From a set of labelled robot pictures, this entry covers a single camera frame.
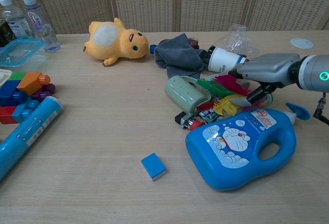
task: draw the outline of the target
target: gray rag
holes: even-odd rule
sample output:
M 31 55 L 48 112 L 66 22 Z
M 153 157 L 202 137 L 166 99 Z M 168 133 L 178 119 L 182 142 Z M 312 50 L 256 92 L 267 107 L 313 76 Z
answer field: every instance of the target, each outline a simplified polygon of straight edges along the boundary
M 166 40 L 154 49 L 155 63 L 167 69 L 167 76 L 189 76 L 200 78 L 200 73 L 208 68 L 207 60 L 202 60 L 205 50 L 194 49 L 185 33 Z

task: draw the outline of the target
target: red building block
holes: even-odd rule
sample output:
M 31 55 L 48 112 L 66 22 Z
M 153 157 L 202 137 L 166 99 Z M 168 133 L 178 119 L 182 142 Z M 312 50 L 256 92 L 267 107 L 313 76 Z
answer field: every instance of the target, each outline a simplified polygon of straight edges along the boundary
M 42 88 L 43 85 L 50 83 L 50 77 L 43 75 L 41 72 L 27 72 L 17 89 L 24 92 L 28 96 Z
M 0 123 L 1 124 L 17 124 L 12 118 L 12 113 L 16 107 L 0 107 Z

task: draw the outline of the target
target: blue block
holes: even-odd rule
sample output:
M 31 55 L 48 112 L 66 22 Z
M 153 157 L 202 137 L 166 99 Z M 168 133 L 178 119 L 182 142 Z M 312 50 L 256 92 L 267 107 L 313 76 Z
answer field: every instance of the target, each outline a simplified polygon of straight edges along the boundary
M 25 102 L 27 95 L 16 89 L 20 80 L 7 80 L 0 88 L 0 106 L 17 106 Z
M 33 100 L 29 97 L 26 102 L 21 103 L 16 107 L 11 116 L 18 124 L 20 124 L 33 112 L 33 110 L 39 104 L 40 102 L 38 100 Z
M 152 178 L 152 181 L 157 180 L 167 172 L 166 167 L 155 153 L 145 157 L 141 162 L 149 176 Z

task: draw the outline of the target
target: yellow plush toy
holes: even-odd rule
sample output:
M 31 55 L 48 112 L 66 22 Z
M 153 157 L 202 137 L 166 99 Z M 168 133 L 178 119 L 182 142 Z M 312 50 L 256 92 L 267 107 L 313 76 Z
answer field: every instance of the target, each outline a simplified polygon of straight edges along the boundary
M 117 17 L 114 22 L 92 22 L 90 39 L 83 51 L 96 59 L 104 60 L 104 66 L 114 64 L 118 58 L 137 59 L 149 49 L 147 38 L 138 30 L 126 29 Z

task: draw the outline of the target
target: cartoon character label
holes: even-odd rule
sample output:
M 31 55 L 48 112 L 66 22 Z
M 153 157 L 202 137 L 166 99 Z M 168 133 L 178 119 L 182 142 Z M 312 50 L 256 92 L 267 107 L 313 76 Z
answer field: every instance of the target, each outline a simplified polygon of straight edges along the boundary
M 269 114 L 254 113 L 234 123 L 212 125 L 203 130 L 204 139 L 224 167 L 238 169 L 247 165 L 253 158 L 260 134 L 276 124 L 276 120 Z

